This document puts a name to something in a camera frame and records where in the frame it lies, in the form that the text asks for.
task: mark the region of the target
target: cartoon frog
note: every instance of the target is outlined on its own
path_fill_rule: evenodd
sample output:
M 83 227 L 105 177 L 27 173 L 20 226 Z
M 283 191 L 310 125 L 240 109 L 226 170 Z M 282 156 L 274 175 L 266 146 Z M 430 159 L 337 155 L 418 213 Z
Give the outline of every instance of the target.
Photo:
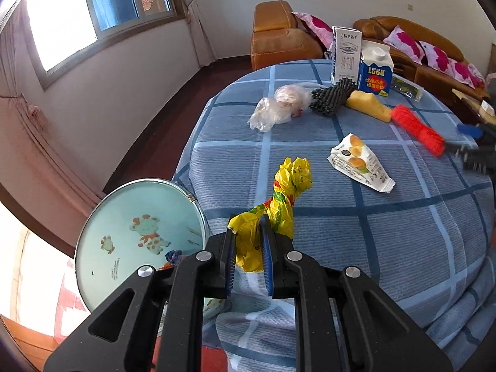
M 163 240 L 157 233 L 158 222 L 160 219 L 158 217 L 151 217 L 148 214 L 143 215 L 141 218 L 134 218 L 132 220 L 133 224 L 130 226 L 132 231 L 136 231 L 141 235 L 139 247 L 146 247 L 152 253 L 158 255 L 163 251 L 164 247 L 170 245 L 169 241 Z
M 100 242 L 102 244 L 102 250 L 106 250 L 108 254 L 113 252 L 115 247 L 113 247 L 112 239 L 110 238 L 110 235 L 107 237 L 103 237 L 103 240 Z

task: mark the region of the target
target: pink floral pillow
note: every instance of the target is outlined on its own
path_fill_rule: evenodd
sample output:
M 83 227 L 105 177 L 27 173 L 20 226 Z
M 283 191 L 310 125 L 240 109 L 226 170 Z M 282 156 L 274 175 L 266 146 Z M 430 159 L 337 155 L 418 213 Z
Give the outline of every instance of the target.
M 470 79 L 476 88 L 484 88 L 485 81 L 484 76 L 473 64 L 468 65 L 468 71 L 470 72 Z
M 415 63 L 422 64 L 422 59 L 425 57 L 422 48 L 419 46 L 415 39 L 396 25 L 393 32 L 384 39 L 384 43 L 397 48 L 399 51 L 405 53 Z
M 332 28 L 324 21 L 304 12 L 293 12 L 294 16 L 301 19 L 313 33 L 320 39 L 325 48 L 329 50 L 332 46 Z
M 458 61 L 449 59 L 451 69 L 453 70 L 453 78 L 462 84 L 467 84 L 468 86 L 474 87 L 474 83 L 470 79 L 470 71 L 468 70 L 468 65 L 459 63 Z
M 450 58 L 445 51 L 427 42 L 420 42 L 420 44 L 426 53 L 427 65 L 430 68 L 453 77 L 453 69 L 450 64 Z

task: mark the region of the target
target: red brush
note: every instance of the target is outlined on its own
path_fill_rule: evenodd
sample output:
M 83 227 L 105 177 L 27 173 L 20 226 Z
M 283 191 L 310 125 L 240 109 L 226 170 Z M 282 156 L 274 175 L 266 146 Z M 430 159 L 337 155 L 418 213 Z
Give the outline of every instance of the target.
M 445 151 L 445 139 L 423 124 L 413 112 L 399 104 L 391 111 L 391 119 L 412 137 L 415 137 L 433 155 L 440 157 Z

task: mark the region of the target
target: window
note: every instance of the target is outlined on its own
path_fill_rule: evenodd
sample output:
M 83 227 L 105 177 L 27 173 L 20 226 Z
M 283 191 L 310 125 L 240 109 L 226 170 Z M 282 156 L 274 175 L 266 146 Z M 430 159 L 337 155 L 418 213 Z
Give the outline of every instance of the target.
M 43 88 L 102 48 L 184 18 L 180 0 L 26 0 L 28 50 Z

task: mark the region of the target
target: curtain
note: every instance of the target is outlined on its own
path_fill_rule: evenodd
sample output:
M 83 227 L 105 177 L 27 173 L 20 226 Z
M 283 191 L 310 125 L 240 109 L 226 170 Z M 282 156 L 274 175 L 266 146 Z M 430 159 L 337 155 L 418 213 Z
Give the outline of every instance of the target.
M 188 8 L 187 18 L 191 35 L 193 38 L 194 49 L 197 52 L 198 63 L 201 67 L 206 67 L 213 63 L 216 58 L 208 40 L 208 36 L 202 26 L 202 16 L 200 9 L 195 0 L 184 0 Z
M 16 10 L 0 33 L 0 139 L 24 157 L 40 177 L 40 183 L 48 184 L 63 197 L 66 205 L 88 217 L 103 193 L 89 188 L 57 155 L 47 139 L 48 124 L 43 112 L 29 104 L 17 90 L 15 55 L 19 21 Z M 5 162 L 2 166 L 8 167 L 10 164 Z

